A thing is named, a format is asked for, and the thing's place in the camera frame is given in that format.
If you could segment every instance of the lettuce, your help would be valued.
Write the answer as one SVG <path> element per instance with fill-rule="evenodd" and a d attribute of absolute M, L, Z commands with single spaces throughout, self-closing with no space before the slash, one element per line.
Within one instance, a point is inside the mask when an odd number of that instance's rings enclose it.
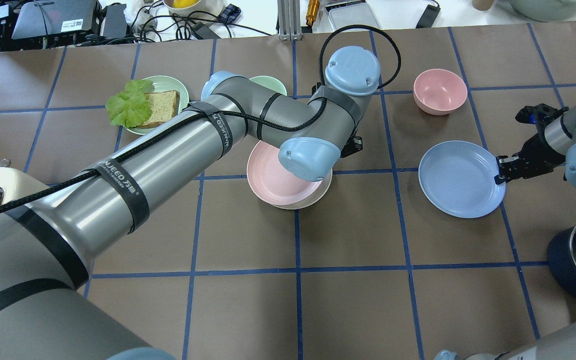
<path fill-rule="evenodd" d="M 110 96 L 105 103 L 110 125 L 134 128 L 148 120 L 153 112 L 144 93 L 150 91 L 152 86 L 150 80 L 130 80 L 122 92 Z"/>

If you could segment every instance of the light blue plate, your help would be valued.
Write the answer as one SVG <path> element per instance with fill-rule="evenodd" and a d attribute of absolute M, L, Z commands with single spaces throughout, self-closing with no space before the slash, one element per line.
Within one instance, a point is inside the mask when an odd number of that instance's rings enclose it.
<path fill-rule="evenodd" d="M 439 143 L 419 163 L 419 183 L 426 198 L 454 217 L 473 219 L 490 214 L 506 194 L 497 185 L 497 160 L 485 148 L 468 141 Z"/>

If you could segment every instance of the pink bowl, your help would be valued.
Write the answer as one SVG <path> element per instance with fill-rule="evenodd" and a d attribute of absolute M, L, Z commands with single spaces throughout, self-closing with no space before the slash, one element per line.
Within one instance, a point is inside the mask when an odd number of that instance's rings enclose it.
<path fill-rule="evenodd" d="M 464 105 L 468 97 L 466 83 L 459 75 L 443 68 L 419 74 L 413 85 L 414 102 L 434 116 L 445 116 Z"/>
<path fill-rule="evenodd" d="M 317 203 L 332 180 L 332 171 L 322 181 L 302 180 L 279 162 L 279 149 L 259 141 L 248 158 L 246 175 L 252 192 L 277 208 L 297 210 Z"/>

